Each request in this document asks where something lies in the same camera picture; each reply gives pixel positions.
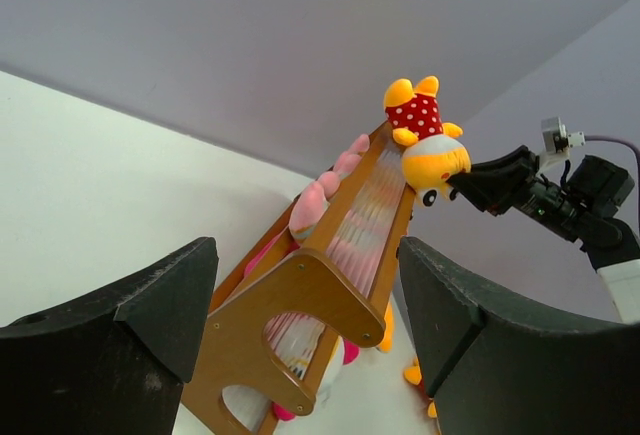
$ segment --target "yellow plush toy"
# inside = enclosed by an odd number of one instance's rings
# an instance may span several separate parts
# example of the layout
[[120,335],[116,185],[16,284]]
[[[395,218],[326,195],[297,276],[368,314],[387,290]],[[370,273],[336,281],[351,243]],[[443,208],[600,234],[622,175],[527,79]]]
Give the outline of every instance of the yellow plush toy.
[[393,139],[406,147],[402,172],[420,203],[430,206],[439,190],[449,198],[447,180],[471,170],[467,149],[456,140],[462,128],[442,123],[436,95],[438,79],[429,76],[415,88],[410,80],[396,80],[384,96],[384,109]]
[[404,371],[404,379],[409,382],[411,385],[418,387],[420,390],[420,394],[427,402],[427,416],[433,420],[438,420],[438,412],[436,411],[436,402],[433,401],[433,398],[430,398],[426,395],[424,389],[424,381],[422,380],[422,372],[420,371],[420,363],[418,362],[418,358],[413,359],[413,364],[405,369]]

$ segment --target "stuffed toy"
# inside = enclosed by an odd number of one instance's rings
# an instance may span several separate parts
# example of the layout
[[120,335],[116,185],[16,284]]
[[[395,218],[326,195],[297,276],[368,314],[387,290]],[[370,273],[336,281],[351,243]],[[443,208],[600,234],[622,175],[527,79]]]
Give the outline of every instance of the stuffed toy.
[[311,182],[302,191],[289,219],[291,236],[299,245],[311,235],[329,208],[329,201],[338,191],[340,182],[355,170],[362,154],[368,149],[369,137],[360,135],[349,149],[338,157],[332,170],[320,175],[318,180]]
[[396,80],[384,96],[384,110],[393,129],[393,140],[402,145],[402,173],[416,191],[418,202],[433,205],[437,192],[450,197],[447,180],[471,170],[466,148],[456,140],[462,129],[443,123],[438,101],[439,82],[434,76],[415,87],[407,79]]
[[[294,250],[300,248],[300,246],[304,243],[304,241],[311,235],[314,228],[324,215],[324,213],[329,208],[329,204],[331,199],[337,193],[342,180],[347,178],[355,168],[358,163],[362,159],[362,155],[369,149],[369,137],[367,135],[360,135],[351,146],[343,152],[336,161],[333,168],[324,172],[317,180],[311,182],[300,194],[298,197],[298,201],[293,207],[291,211],[291,216],[289,218],[288,230],[293,237],[293,243],[288,253],[293,252]],[[257,263],[262,259],[265,253],[273,246],[275,241],[279,238],[279,235],[276,236],[273,240],[271,240],[253,260],[251,260],[247,267],[245,268],[245,277],[255,268]],[[336,245],[336,250],[339,250],[340,245],[344,245],[345,250],[349,250],[349,245],[346,242],[338,241]],[[379,260],[379,256],[376,260],[376,257],[369,257],[371,263],[375,264]],[[385,311],[384,320],[386,322],[386,330],[385,335],[378,346],[378,349],[383,352],[389,352],[392,346],[392,337],[394,331],[394,320],[393,320],[393,312],[391,309],[391,305],[387,306]],[[318,395],[322,395],[323,393],[328,393],[329,387],[337,377],[339,372],[339,368],[342,365],[348,365],[353,362],[359,355],[360,348],[351,343],[348,340],[344,340],[341,337],[338,337],[338,341],[336,342],[336,346],[334,347],[333,353],[331,355],[329,365],[324,373],[324,376],[321,381],[320,388],[318,389]],[[298,369],[296,368],[298,365],[306,366],[307,361],[293,361],[287,362],[287,365],[294,370],[296,375],[301,376],[302,372],[298,373]],[[289,421],[295,418],[295,415],[283,407],[273,404],[272,405],[273,413],[276,417],[281,421]]]
[[413,359],[413,365],[405,369],[404,379],[420,390],[420,395],[425,399],[425,402],[427,404],[427,416],[435,420],[437,426],[438,412],[436,411],[436,403],[433,401],[433,398],[427,396],[426,394],[424,382],[422,380],[422,372],[420,371],[420,364],[417,357]]

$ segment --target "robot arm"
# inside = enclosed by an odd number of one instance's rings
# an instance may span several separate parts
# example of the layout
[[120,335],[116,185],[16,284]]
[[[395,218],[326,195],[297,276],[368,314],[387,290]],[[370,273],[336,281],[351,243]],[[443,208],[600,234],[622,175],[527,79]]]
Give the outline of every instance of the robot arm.
[[558,185],[542,172],[569,160],[569,149],[584,144],[581,132],[567,134],[559,119],[543,122],[546,151],[536,155],[521,146],[514,152],[475,164],[470,173],[449,179],[455,193],[494,216],[510,208],[524,213],[556,235],[582,242],[581,250],[609,289],[625,323],[640,321],[640,240],[614,218],[634,181],[629,172],[587,155]]

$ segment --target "wooden book rack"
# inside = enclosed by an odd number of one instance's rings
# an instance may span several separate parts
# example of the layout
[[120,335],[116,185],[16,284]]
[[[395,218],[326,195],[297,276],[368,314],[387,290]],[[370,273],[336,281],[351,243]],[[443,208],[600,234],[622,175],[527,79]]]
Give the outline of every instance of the wooden book rack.
[[[192,382],[182,402],[216,435],[271,434],[278,423],[263,410],[253,427],[241,423],[223,398],[231,386],[251,387],[297,415],[312,412],[338,335],[363,347],[383,338],[385,312],[415,192],[404,183],[401,149],[381,125],[355,171],[343,180],[328,210],[299,250],[282,214],[216,289]],[[269,251],[243,278],[246,265],[274,237]],[[276,355],[265,326],[282,314],[324,324],[299,378]]]

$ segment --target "plush toy eye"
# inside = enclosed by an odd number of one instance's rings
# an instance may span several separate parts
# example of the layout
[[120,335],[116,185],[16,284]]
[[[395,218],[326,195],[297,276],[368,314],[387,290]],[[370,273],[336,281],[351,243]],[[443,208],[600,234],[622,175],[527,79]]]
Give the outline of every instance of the plush toy eye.
[[436,196],[438,195],[438,192],[436,192],[435,190],[429,190],[427,193],[424,194],[424,197],[422,197],[422,203],[424,204],[425,207],[430,207],[433,205],[433,203],[436,201]]

